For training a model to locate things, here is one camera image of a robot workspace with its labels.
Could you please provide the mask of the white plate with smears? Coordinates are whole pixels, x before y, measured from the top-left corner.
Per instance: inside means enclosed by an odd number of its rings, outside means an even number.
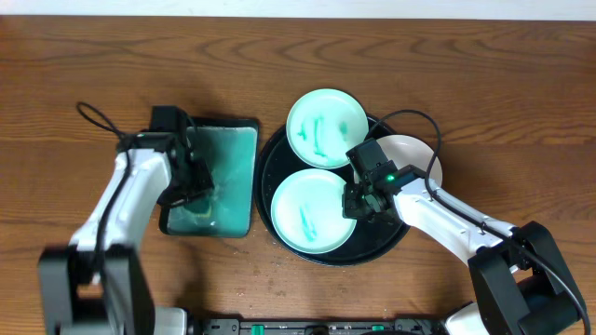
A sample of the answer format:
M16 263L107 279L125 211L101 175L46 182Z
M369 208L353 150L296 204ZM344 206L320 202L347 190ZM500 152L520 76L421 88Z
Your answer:
M413 165L427 172L427 166L434 154L433 149L421 140L407 135L386 135L376 140L386 155L387 160L393 161L397 170ZM395 181L397 172L385 177L386 181ZM443 174L440 160L435 159L430 170L430 179L442 186Z

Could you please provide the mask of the mint plate with one smear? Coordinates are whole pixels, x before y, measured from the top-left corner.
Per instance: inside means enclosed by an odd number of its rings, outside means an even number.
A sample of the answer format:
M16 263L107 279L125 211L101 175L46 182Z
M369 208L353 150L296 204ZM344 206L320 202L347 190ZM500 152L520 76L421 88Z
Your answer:
M280 239L306 254L341 247L357 221L343 216L345 181L335 173L308 168L292 173L276 189L270 216Z

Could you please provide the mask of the mint plate with three smears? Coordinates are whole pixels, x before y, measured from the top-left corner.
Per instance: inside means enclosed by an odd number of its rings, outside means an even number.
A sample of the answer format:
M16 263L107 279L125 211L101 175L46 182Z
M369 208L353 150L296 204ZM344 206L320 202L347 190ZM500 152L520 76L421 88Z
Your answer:
M315 168L336 169L348 164L346 152L362 143L369 121L359 102L344 91L310 91L291 107L286 136L293 152Z

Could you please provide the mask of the green scrubbing sponge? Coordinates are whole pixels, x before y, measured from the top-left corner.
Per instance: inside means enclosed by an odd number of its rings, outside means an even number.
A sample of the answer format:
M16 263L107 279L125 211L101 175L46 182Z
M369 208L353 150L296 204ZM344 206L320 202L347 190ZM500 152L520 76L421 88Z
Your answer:
M193 199L184 208L193 216L199 219L208 219L215 213L214 202L217 200L217 189L211 189Z

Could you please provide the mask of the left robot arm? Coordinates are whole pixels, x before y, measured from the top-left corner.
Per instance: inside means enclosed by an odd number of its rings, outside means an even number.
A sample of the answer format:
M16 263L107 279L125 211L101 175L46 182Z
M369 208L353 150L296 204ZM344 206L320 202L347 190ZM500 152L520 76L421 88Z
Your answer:
M155 305L140 246L155 206L174 207L210 188L186 135L124 135L115 170L87 221L37 264L48 334L198 334L183 308Z

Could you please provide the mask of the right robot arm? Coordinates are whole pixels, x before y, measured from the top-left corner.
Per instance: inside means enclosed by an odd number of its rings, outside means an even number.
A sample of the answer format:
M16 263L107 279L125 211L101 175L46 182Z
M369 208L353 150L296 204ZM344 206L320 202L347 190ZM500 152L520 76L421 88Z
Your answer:
M413 166L379 167L345 186L347 218L387 216L416 228L468 268L475 302L443 322L448 334L558 334L588 311L549 230L486 216Z

